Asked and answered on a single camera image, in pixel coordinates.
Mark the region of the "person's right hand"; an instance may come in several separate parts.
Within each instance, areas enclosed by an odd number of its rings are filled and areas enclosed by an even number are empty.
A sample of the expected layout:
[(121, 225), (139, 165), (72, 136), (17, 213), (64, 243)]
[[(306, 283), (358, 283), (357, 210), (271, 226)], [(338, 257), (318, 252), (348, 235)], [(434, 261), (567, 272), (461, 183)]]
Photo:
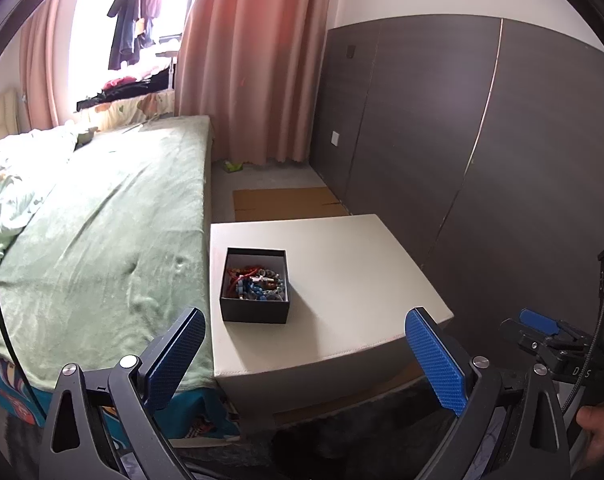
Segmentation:
[(582, 464), (590, 466), (604, 456), (604, 404), (582, 406), (576, 414), (576, 422), (589, 434), (589, 443)]

